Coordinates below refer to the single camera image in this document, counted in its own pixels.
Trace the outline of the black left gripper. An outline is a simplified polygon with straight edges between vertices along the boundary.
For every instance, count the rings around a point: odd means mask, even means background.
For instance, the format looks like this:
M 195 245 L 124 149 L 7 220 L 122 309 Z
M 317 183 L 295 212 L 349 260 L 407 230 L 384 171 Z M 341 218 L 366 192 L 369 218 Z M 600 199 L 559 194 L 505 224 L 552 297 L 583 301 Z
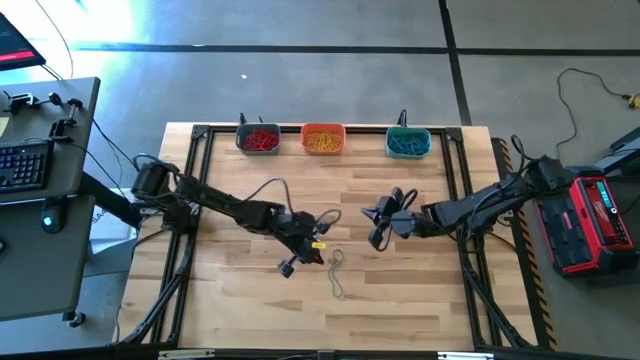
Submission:
M 306 212 L 280 214 L 275 218 L 272 236 L 292 252 L 288 260 L 278 265 L 278 271 L 289 278 L 295 271 L 294 264 L 324 264 L 320 250 L 313 247 L 317 243 L 312 235 L 315 218 Z

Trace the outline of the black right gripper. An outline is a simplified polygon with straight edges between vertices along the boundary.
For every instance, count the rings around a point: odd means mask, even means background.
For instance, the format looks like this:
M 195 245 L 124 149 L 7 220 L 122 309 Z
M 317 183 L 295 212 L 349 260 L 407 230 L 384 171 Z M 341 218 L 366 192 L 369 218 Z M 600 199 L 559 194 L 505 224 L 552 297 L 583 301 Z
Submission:
M 383 205 L 376 204 L 372 207 L 364 207 L 361 212 L 364 215 L 368 215 L 368 218 L 374 224 L 386 221 L 386 217 L 382 215 L 384 212 Z M 411 236 L 427 238 L 433 235 L 433 222 L 422 212 L 400 210 L 388 216 L 387 222 L 392 232 L 403 239 Z

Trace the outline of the grey plastic basket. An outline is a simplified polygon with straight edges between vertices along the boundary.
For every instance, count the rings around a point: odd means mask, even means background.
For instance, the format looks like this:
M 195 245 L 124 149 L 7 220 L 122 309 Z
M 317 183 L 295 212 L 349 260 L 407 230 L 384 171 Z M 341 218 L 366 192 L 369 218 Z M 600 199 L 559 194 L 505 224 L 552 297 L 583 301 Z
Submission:
M 276 124 L 246 123 L 236 130 L 236 147 L 247 156 L 279 152 L 281 128 Z

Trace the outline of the orange plastic basket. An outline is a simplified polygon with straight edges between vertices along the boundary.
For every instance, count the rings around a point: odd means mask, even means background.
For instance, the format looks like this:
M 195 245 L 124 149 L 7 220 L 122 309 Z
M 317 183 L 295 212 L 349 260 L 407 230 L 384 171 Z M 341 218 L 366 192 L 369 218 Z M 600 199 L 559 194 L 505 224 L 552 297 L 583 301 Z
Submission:
M 300 129 L 300 144 L 308 155 L 339 155 L 346 143 L 346 128 L 337 123 L 307 123 Z

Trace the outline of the white sign board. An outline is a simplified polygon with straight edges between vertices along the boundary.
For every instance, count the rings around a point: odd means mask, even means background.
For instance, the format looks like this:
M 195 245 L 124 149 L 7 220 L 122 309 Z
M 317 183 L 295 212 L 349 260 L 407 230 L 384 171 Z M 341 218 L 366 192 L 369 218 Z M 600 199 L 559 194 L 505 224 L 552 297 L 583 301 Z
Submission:
M 137 230 L 99 206 L 94 207 L 90 241 L 93 243 L 130 240 Z

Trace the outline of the red black power station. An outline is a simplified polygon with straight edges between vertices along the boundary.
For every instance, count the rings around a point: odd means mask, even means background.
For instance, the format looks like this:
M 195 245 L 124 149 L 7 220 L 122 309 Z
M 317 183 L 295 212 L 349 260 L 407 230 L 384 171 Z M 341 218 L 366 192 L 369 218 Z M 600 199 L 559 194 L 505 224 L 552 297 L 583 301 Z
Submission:
M 536 202 L 554 270 L 582 277 L 634 270 L 640 251 L 597 167 L 569 167 L 568 190 Z

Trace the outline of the grey desk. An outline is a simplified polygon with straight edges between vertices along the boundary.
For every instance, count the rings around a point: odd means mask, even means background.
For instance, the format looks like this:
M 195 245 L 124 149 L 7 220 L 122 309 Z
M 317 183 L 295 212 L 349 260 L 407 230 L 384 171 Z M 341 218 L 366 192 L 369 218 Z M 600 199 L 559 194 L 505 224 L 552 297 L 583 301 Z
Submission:
M 56 234 L 43 231 L 41 206 L 0 206 L 0 322 L 77 310 L 95 198 L 70 198 Z
M 101 80 L 97 77 L 0 85 L 0 117 L 7 119 L 4 129 L 0 131 L 0 144 L 51 140 L 49 131 L 52 124 L 68 115 L 67 100 L 77 98 L 83 102 L 83 107 L 74 116 L 77 124 L 65 130 L 65 134 L 73 141 L 53 141 L 53 158 L 47 187 L 41 190 L 0 194 L 0 203 L 69 196 L 78 192 L 100 85 Z M 39 99 L 40 107 L 22 109 L 17 115 L 5 112 L 8 100 L 4 91 L 10 95 L 32 93 Z

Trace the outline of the black floor stand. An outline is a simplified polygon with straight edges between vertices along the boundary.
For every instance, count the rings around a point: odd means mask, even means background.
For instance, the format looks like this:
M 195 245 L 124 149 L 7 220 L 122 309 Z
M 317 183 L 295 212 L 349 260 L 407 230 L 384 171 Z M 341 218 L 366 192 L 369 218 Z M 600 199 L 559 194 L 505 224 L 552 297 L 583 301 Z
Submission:
M 595 164 L 605 173 L 640 176 L 640 126 L 610 145 L 610 152 Z

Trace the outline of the black computer mouse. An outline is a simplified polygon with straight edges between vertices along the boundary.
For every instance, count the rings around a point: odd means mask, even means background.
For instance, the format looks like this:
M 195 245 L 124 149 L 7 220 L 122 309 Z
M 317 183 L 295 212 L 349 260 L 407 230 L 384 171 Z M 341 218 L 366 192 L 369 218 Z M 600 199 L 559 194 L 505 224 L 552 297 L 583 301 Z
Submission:
M 40 224 L 48 234 L 59 233 L 66 224 L 68 198 L 66 196 L 47 198 L 40 211 Z

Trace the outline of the black desk clamp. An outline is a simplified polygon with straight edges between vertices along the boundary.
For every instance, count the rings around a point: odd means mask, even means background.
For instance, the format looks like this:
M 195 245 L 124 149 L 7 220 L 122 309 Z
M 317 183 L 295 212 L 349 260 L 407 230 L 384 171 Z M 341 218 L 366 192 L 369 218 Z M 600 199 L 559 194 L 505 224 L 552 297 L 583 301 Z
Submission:
M 77 121 L 74 119 L 76 112 L 83 107 L 83 102 L 77 98 L 69 98 L 66 102 L 69 107 L 68 115 L 56 120 L 49 131 L 49 138 L 55 142 L 70 143 L 73 139 L 65 134 L 67 128 L 73 128 Z
M 5 112 L 17 115 L 22 109 L 38 109 L 40 107 L 39 99 L 32 93 L 20 93 L 16 95 L 10 95 L 4 91 L 8 100 L 8 106 Z

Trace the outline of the black keyboard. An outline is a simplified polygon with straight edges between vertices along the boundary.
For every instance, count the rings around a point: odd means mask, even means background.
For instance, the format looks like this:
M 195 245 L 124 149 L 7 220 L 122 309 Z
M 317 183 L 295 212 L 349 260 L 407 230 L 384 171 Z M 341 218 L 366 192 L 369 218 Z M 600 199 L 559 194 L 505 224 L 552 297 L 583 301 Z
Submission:
M 46 188 L 53 148 L 48 139 L 0 144 L 0 194 Z

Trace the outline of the black monitor with red bar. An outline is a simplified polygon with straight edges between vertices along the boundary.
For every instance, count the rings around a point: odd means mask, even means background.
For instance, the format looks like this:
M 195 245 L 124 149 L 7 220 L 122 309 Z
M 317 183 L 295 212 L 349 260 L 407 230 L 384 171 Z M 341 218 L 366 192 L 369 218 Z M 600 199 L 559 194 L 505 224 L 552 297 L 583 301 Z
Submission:
M 45 64 L 45 58 L 0 12 L 0 71 Z

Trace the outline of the silver table bracket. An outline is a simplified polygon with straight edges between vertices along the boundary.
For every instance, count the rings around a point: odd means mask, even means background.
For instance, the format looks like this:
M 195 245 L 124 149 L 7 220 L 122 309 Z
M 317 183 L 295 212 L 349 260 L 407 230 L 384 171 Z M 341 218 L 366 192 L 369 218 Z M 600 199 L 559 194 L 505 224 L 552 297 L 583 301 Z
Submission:
M 172 349 L 160 351 L 157 360 L 198 360 L 215 357 L 214 349 Z
M 492 353 L 440 351 L 437 360 L 495 360 Z

